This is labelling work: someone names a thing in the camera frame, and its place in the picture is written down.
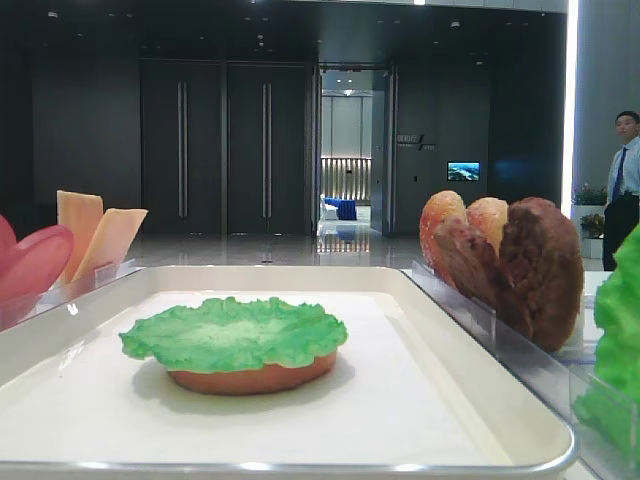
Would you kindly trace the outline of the red tomato slice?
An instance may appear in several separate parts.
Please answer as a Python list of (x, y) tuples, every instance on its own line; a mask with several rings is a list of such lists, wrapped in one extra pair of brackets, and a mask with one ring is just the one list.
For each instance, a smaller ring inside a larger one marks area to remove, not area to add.
[(63, 225), (40, 229), (1, 252), (1, 302), (48, 290), (63, 272), (74, 248)]
[(17, 240), (13, 228), (4, 216), (0, 217), (1, 224), (1, 276), (11, 270), (19, 260), (16, 249)]

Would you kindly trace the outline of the green lettuce leaf on bun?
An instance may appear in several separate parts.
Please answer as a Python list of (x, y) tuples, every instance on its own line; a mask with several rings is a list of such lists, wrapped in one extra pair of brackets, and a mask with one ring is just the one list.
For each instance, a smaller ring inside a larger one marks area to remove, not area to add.
[(348, 332), (343, 321), (319, 304), (227, 297), (138, 319), (119, 337), (123, 353), (131, 358), (153, 357), (169, 371), (211, 374), (272, 364), (306, 367), (336, 352)]

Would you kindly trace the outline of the orange cheese slice front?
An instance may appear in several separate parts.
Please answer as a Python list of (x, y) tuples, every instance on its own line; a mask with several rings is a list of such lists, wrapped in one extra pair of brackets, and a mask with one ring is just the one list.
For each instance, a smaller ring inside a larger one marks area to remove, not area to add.
[(100, 220), (73, 281), (106, 265), (120, 264), (129, 250), (148, 211), (109, 208)]

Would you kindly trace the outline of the orange cheese slice rear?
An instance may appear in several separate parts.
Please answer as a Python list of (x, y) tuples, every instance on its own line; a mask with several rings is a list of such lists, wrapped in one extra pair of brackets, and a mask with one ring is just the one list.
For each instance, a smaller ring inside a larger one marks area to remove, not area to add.
[(57, 220), (73, 234), (74, 247), (59, 277), (59, 284), (71, 282), (103, 216), (103, 199), (99, 195), (58, 190)]

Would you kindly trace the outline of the green lettuce leaf in holder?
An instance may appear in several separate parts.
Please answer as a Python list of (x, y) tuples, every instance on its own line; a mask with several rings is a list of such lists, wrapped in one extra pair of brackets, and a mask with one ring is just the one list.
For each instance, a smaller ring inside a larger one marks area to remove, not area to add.
[(614, 254), (616, 268), (596, 291), (597, 379), (575, 402), (578, 419), (639, 463), (639, 230)]

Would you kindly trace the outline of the sesame bun top left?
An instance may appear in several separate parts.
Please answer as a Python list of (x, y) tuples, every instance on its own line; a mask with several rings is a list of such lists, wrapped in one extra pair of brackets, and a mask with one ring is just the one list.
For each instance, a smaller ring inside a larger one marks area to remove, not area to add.
[(436, 228), (449, 216), (467, 224), (466, 207), (462, 197), (455, 191), (444, 190), (432, 195), (425, 203), (419, 221), (419, 239), (428, 267), (448, 282), (449, 274), (435, 242)]

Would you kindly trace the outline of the dark double door right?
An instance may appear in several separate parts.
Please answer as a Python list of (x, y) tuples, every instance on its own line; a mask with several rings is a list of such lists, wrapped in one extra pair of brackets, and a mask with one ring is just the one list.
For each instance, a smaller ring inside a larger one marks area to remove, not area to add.
[(305, 79), (300, 66), (228, 70), (229, 232), (305, 232)]

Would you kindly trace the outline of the dark double door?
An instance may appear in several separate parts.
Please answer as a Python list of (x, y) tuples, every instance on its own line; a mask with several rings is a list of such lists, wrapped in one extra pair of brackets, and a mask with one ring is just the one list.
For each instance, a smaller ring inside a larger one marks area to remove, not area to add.
[(220, 68), (148, 61), (141, 79), (144, 230), (220, 233)]
[(228, 70), (229, 232), (305, 232), (305, 79), (300, 66)]

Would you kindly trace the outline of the brown bun bottom slice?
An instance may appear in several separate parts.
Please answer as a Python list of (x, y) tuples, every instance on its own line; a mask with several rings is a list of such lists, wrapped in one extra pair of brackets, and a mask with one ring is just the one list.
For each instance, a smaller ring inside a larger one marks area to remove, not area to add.
[(335, 365), (337, 352), (315, 357), (304, 367), (287, 368), (268, 364), (257, 370), (195, 373), (169, 371), (172, 380), (182, 388), (208, 395), (272, 394), (291, 390), (327, 374)]

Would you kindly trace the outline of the sesame bun top right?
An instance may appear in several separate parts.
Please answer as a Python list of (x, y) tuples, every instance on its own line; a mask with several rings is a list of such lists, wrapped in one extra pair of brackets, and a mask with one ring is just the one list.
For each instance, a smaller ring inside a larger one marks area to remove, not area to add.
[(496, 253), (499, 253), (503, 238), (503, 227), (508, 218), (508, 204), (495, 197), (483, 197), (474, 201), (467, 209), (470, 225), (483, 232)]

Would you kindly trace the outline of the dark double door left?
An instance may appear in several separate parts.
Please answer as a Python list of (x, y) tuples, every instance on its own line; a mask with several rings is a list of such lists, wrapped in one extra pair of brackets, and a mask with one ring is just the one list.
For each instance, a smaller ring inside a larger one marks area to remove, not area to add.
[(141, 79), (144, 230), (220, 233), (220, 68), (148, 61)]

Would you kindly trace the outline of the white rectangular tray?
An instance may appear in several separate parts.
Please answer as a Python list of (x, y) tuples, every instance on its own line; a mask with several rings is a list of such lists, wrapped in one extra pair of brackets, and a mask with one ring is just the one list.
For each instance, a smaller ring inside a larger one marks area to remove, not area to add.
[[(199, 395), (122, 353), (139, 318), (206, 298), (324, 307), (335, 367), (273, 395)], [(571, 427), (404, 273), (164, 266), (1, 335), (5, 479), (559, 479)]]

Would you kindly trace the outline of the clear acrylic left food holder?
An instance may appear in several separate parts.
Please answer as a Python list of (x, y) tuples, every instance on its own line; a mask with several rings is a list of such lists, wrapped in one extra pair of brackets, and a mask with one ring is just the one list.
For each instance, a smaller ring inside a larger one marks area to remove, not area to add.
[(140, 270), (140, 267), (135, 259), (119, 265), (108, 264), (69, 284), (54, 286), (43, 293), (26, 294), (6, 301), (1, 304), (1, 331), (12, 328), (57, 306), (73, 303), (80, 296), (93, 292), (137, 270)]

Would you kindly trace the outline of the clear acrylic food holder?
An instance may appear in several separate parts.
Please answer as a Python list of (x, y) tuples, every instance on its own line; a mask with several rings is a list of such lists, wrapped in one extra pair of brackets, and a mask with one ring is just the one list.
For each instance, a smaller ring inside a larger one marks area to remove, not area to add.
[(588, 271), (576, 328), (556, 353), (546, 353), (479, 301), (463, 297), (415, 262), (404, 271), (478, 343), (561, 418), (578, 437), (580, 463), (588, 478), (639, 477), (639, 405), (595, 375), (602, 336), (594, 300), (609, 274)]
[(135, 259), (119, 265), (108, 264), (69, 284), (54, 286), (43, 293), (26, 294), (6, 301), (1, 304), (1, 331), (12, 328), (57, 306), (73, 303), (80, 296), (93, 292), (137, 270), (140, 270), (140, 267)]

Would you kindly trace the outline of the potted flower plants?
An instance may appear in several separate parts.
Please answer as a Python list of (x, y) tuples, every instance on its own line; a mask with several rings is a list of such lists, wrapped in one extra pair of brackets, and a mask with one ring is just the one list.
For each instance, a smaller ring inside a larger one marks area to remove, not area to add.
[(604, 234), (605, 187), (578, 185), (573, 192), (571, 219), (582, 238), (596, 239)]

